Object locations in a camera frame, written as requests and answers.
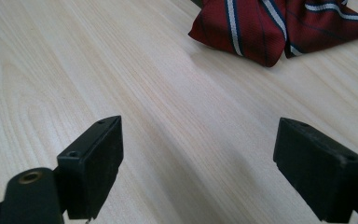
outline black clamp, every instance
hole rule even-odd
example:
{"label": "black clamp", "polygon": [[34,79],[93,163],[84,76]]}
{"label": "black clamp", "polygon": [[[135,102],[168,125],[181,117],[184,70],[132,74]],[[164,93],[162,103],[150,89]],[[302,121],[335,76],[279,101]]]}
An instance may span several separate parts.
{"label": "black clamp", "polygon": [[98,216],[123,161],[121,117],[91,125],[57,156],[58,167],[22,172],[7,184],[0,224],[63,223]]}
{"label": "black clamp", "polygon": [[358,213],[358,154],[292,119],[280,120],[273,160],[320,220]]}

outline navy stripe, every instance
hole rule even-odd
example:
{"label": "navy stripe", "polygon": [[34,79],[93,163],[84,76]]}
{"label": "navy stripe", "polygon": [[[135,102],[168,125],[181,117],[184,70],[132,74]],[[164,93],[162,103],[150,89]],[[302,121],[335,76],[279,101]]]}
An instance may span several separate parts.
{"label": "navy stripe", "polygon": [[[234,18],[235,18],[235,22],[236,22],[235,25],[236,25],[236,29],[237,29],[239,50],[240,50],[241,55],[244,56],[243,50],[242,50],[241,31],[240,31],[240,26],[238,23],[238,16],[237,16],[237,1],[232,0],[232,4],[233,4],[233,8],[234,8]],[[225,0],[225,7],[226,7],[226,21],[227,21],[227,27],[228,27],[229,40],[231,43],[231,47],[233,48],[233,51],[236,52],[235,46],[234,46],[234,40],[232,38],[232,31],[231,31],[231,24],[230,24],[229,12],[228,12],[227,0]]]}
{"label": "navy stripe", "polygon": [[[275,5],[274,1],[269,1],[272,6],[274,7],[275,11],[277,12],[278,16],[281,18],[281,20],[283,21],[283,25],[286,25],[286,20],[283,18],[283,15],[281,13],[281,11],[278,9],[278,7]],[[269,15],[269,17],[271,18],[271,20],[275,23],[275,25],[281,30],[283,36],[286,36],[286,34],[284,33],[284,30],[281,28],[281,26],[277,23],[277,21],[274,19],[274,17],[272,16],[272,14],[269,12],[269,9],[267,8],[267,6],[264,4],[263,2],[263,8],[264,10],[267,12],[267,14]]]}
{"label": "navy stripe", "polygon": [[266,35],[265,35],[265,32],[264,32],[263,22],[261,21],[260,7],[259,6],[257,6],[257,18],[258,18],[258,21],[260,22],[261,30],[263,31],[264,61],[265,61],[265,65],[267,65],[268,61],[269,61],[269,53],[267,52]]}
{"label": "navy stripe", "polygon": [[242,49],[242,35],[240,30],[240,22],[238,20],[237,0],[232,0],[232,5],[234,7],[235,25],[237,26],[238,45],[240,47],[241,54],[245,56],[245,54],[243,54],[243,49]]}
{"label": "navy stripe", "polygon": [[319,31],[319,32],[321,32],[321,33],[323,33],[325,35],[329,35],[329,36],[331,36],[331,37],[333,37],[335,39],[338,39],[338,40],[340,40],[342,42],[348,41],[346,38],[344,38],[342,36],[336,35],[334,33],[326,31],[324,29],[320,29],[320,28],[317,28],[317,27],[314,27],[314,26],[311,26],[311,25],[308,25],[308,24],[304,23],[295,13],[293,13],[292,11],[290,11],[288,9],[286,9],[286,13],[291,14],[293,17],[295,17],[298,20],[298,22],[301,23],[303,26],[306,26],[306,27],[308,27],[308,28],[310,28],[312,30],[317,30],[317,31]]}
{"label": "navy stripe", "polygon": [[[326,4],[332,4],[332,5],[335,5],[337,7],[339,7],[339,9],[341,9],[341,7],[339,5],[337,5],[335,2],[325,2],[323,4],[306,4],[306,5],[309,5],[311,7],[320,7],[320,6],[323,6],[323,5],[326,5]],[[317,10],[317,11],[313,11],[313,10],[309,10],[307,9],[308,12],[311,12],[311,13],[315,13],[315,14],[318,14],[318,13],[322,13],[322,12],[326,12],[326,11],[331,11],[331,12],[334,12],[334,13],[337,13],[339,15],[339,12],[337,12],[335,9],[332,9],[332,8],[324,8],[324,9],[321,9],[321,10]],[[344,15],[348,15],[348,16],[357,16],[358,17],[358,13],[347,13],[347,12],[343,12],[341,11],[342,14]],[[347,18],[343,18],[342,16],[339,16],[342,20],[345,20],[345,21],[354,21],[354,22],[358,22],[358,20],[350,20],[350,19],[347,19]]]}
{"label": "navy stripe", "polygon": [[228,27],[228,38],[231,42],[231,47],[232,47],[233,51],[235,52],[234,41],[232,40],[231,24],[229,23],[229,12],[228,12],[227,0],[225,0],[225,6],[226,6],[226,21],[227,21],[227,27]]}

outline white stripe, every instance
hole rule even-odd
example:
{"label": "white stripe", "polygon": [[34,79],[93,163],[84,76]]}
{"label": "white stripe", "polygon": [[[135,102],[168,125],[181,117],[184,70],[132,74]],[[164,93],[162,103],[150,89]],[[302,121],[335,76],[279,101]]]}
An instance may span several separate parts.
{"label": "white stripe", "polygon": [[293,46],[290,46],[290,51],[296,55],[296,56],[300,56],[300,55],[303,55],[303,53],[301,53],[300,51],[298,51],[298,49],[296,49],[295,47]]}
{"label": "white stripe", "polygon": [[275,7],[271,4],[269,0],[263,0],[264,5],[267,7],[269,13],[271,13],[272,18],[278,23],[283,31],[284,40],[287,40],[286,37],[286,26],[284,25],[284,21],[279,16],[278,12],[275,10]]}
{"label": "white stripe", "polygon": [[238,41],[237,24],[235,23],[234,4],[232,3],[232,0],[227,0],[227,7],[228,7],[228,18],[229,18],[229,26],[231,29],[232,43],[234,44],[234,49],[237,52],[237,54],[243,56],[241,54],[240,44]]}
{"label": "white stripe", "polygon": [[358,21],[358,16],[357,15],[347,15],[341,12],[341,9],[339,9],[339,6],[332,4],[332,3],[327,3],[324,5],[319,5],[319,6],[311,6],[311,5],[305,5],[305,7],[310,10],[310,11],[323,11],[326,9],[333,9],[335,10],[338,15],[342,18],[342,19],[346,19],[346,20],[350,20],[350,21]]}

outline striped tie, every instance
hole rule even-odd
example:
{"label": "striped tie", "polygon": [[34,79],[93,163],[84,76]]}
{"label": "striped tie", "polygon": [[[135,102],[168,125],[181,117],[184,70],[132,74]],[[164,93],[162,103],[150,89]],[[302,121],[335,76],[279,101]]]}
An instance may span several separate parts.
{"label": "striped tie", "polygon": [[215,49],[273,66],[358,38],[358,14],[324,0],[202,0],[189,35]]}

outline wooden table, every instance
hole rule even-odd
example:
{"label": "wooden table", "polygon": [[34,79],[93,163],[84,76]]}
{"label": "wooden table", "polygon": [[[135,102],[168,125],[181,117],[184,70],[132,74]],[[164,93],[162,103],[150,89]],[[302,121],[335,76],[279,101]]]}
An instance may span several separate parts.
{"label": "wooden table", "polygon": [[358,41],[265,68],[188,37],[199,11],[0,1],[0,201],[13,175],[56,167],[121,115],[125,158],[93,223],[319,223],[272,161],[279,118],[358,153]]}

